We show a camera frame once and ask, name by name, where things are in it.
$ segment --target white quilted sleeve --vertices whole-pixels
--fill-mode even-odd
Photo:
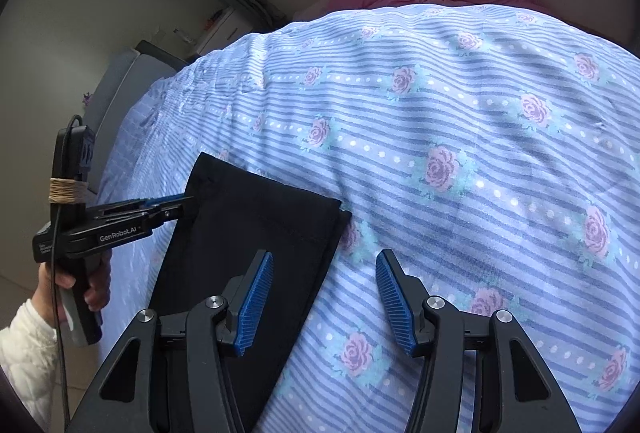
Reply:
[[[49,430],[56,363],[56,331],[27,300],[11,324],[0,330],[0,365],[44,431]]]

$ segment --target bed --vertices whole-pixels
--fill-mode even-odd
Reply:
[[[353,212],[256,431],[403,431],[419,366],[375,287],[391,247],[460,309],[508,308],[582,430],[602,433],[640,378],[638,77],[625,50],[525,9],[337,12],[156,81],[98,202],[181,192],[205,152]],[[114,251],[102,357],[146,306],[172,230]]]

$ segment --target blue striped bedsheet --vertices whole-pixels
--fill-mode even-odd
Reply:
[[[510,310],[582,430],[601,433],[640,378],[639,73],[615,44],[528,10],[338,12],[156,82],[99,201],[181,192],[205,152],[353,212],[256,431],[404,431],[420,363],[378,297],[390,247],[458,308]],[[173,228],[114,251],[103,357],[147,305]],[[461,432],[472,374],[469,358]]]

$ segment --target metal screw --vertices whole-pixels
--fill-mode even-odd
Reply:
[[[498,321],[502,321],[503,323],[508,323],[513,319],[513,315],[508,310],[498,310],[495,313],[495,317],[498,318]]]
[[[147,321],[151,321],[156,315],[150,308],[145,308],[136,314],[136,319],[142,323],[146,323]]]
[[[204,304],[209,308],[218,308],[225,304],[225,299],[222,296],[210,296],[205,300]]]
[[[444,299],[442,299],[440,296],[431,296],[427,300],[427,305],[437,310],[439,308],[444,307]]]

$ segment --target hand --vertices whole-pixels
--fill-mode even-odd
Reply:
[[[111,297],[111,251],[101,253],[99,256],[100,267],[89,276],[90,288],[84,293],[84,300],[92,312],[98,312],[98,310],[105,308]],[[56,285],[62,288],[72,288],[75,282],[75,278],[69,273],[56,269]],[[38,288],[33,293],[31,303],[42,319],[53,327],[51,269],[46,263],[41,263],[38,269]],[[60,322],[66,321],[65,310],[62,308],[60,298],[58,298],[58,318]]]

